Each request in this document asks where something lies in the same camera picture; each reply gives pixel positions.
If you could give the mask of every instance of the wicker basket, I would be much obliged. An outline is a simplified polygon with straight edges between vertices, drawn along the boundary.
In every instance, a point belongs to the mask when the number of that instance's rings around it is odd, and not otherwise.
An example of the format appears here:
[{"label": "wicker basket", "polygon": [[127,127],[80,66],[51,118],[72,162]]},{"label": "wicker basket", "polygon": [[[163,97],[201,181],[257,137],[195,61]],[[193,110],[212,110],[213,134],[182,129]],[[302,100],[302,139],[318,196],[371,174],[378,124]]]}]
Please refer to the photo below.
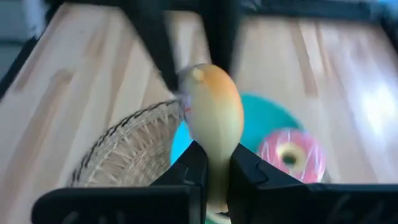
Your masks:
[{"label": "wicker basket", "polygon": [[170,167],[170,146],[182,118],[177,100],[152,105],[124,118],[94,143],[67,186],[150,185]]}]

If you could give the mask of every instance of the black table edge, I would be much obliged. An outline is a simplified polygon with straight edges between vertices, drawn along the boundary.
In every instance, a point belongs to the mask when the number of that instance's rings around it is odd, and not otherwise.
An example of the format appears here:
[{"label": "black table edge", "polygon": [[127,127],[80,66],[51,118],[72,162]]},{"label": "black table edge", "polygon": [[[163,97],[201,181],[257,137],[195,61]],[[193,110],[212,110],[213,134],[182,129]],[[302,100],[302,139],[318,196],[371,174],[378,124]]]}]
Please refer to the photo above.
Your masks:
[{"label": "black table edge", "polygon": [[[47,2],[52,5],[46,14],[46,21],[49,24],[59,6],[65,1],[47,0]],[[71,2],[105,6],[117,6],[119,4],[118,0],[71,0]],[[392,47],[398,54],[398,18],[395,18],[393,15],[394,12],[389,12],[388,8],[383,3],[333,2],[325,0],[262,0],[261,2],[263,4],[261,6],[244,6],[246,7],[245,13],[256,16],[316,17],[378,23],[390,40]],[[169,6],[171,7],[171,10],[195,11],[195,0],[172,0]],[[338,9],[344,10],[331,10],[330,7],[334,6]],[[7,90],[16,79],[19,71],[25,64],[25,61],[29,58],[30,53],[33,51],[39,40],[40,38],[36,39],[33,37],[24,44],[14,63],[10,66],[9,70],[0,81],[0,101],[3,99]]]}]

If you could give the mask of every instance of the light wood grain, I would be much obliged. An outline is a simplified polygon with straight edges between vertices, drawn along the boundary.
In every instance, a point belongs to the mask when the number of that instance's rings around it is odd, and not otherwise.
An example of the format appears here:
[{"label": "light wood grain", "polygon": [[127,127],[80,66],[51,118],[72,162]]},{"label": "light wood grain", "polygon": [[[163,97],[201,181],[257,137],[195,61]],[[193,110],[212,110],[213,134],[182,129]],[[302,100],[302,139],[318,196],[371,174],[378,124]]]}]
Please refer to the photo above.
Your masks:
[{"label": "light wood grain", "polygon": [[[209,62],[198,16],[170,12],[177,67]],[[234,80],[321,142],[337,183],[398,181],[398,59],[378,27],[247,18]],[[172,98],[119,10],[63,5],[0,103],[0,223],[28,223],[94,140]]]}]

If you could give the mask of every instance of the blue plate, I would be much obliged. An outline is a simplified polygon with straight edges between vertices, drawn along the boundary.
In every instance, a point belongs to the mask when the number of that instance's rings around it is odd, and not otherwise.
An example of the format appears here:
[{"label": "blue plate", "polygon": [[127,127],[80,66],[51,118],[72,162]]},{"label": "blue plate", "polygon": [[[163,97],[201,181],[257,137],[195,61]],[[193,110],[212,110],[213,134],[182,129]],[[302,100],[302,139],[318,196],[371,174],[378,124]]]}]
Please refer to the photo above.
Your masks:
[{"label": "blue plate", "polygon": [[[287,110],[274,102],[248,93],[241,94],[241,99],[244,111],[241,144],[254,153],[264,138],[273,131],[281,128],[303,129]],[[171,164],[174,164],[191,142],[187,124],[183,121],[174,135],[170,153]]]}]

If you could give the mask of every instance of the yellow toy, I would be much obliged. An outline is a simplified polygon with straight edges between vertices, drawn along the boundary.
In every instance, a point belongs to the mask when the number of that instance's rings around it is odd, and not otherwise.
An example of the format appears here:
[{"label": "yellow toy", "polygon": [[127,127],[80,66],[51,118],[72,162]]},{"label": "yellow toy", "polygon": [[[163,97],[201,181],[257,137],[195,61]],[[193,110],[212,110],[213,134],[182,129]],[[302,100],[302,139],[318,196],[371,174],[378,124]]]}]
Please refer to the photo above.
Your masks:
[{"label": "yellow toy", "polygon": [[192,139],[208,156],[208,211],[227,212],[229,159],[243,133],[241,98],[229,75],[215,65],[188,68],[180,81]]}]

